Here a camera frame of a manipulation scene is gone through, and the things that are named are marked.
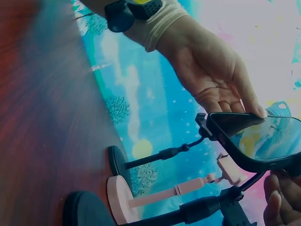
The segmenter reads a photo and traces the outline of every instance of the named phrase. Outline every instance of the pink stand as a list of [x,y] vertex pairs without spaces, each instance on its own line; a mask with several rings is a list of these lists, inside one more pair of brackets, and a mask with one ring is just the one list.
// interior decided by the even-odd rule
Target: pink stand
[[240,171],[229,155],[220,154],[217,157],[217,164],[222,170],[220,178],[215,178],[214,174],[210,173],[205,178],[196,178],[165,191],[139,198],[133,198],[132,192],[122,176],[110,177],[107,184],[107,192],[116,223],[122,225],[138,221],[140,219],[137,207],[198,190],[208,183],[219,183],[225,179],[231,185],[240,185],[247,180],[247,177]]

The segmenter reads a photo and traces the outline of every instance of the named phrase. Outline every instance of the hand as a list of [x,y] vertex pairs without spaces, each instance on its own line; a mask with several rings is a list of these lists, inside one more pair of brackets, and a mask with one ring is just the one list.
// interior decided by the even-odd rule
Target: hand
[[301,177],[273,172],[264,181],[264,191],[268,203],[263,214],[266,226],[301,226]]
[[192,17],[183,16],[171,24],[161,36],[157,50],[208,113],[247,112],[265,117],[243,60]]

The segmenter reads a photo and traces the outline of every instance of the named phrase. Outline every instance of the sleeve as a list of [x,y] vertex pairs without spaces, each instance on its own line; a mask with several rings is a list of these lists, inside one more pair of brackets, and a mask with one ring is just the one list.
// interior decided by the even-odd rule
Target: sleeve
[[162,0],[160,11],[148,21],[135,20],[134,25],[124,34],[131,40],[145,47],[147,52],[156,49],[156,45],[164,31],[177,19],[188,15],[177,0]]

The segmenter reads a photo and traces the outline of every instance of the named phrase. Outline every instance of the phone case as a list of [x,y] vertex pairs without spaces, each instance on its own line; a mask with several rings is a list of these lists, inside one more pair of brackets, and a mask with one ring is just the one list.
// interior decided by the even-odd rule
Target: phone case
[[[247,157],[244,155],[240,149],[236,147],[236,145],[230,140],[230,138],[226,135],[224,131],[212,120],[212,115],[217,113],[211,113],[207,117],[206,126],[212,132],[213,136],[220,142],[226,152],[232,157],[235,163],[248,172],[258,173],[273,169],[284,169],[289,167],[296,156],[301,156],[301,153],[293,154],[290,156],[278,158],[278,159],[271,159],[268,161],[259,161],[252,158]],[[218,113],[218,114],[232,114],[238,115],[243,113]],[[269,116],[273,118],[291,118],[291,117],[284,117],[284,116]]]

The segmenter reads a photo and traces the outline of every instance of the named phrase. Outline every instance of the smartphone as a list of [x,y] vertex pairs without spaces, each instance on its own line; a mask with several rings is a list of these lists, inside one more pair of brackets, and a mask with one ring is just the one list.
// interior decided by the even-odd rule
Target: smartphone
[[211,113],[206,127],[236,164],[249,172],[283,169],[301,155],[301,121],[245,113]]

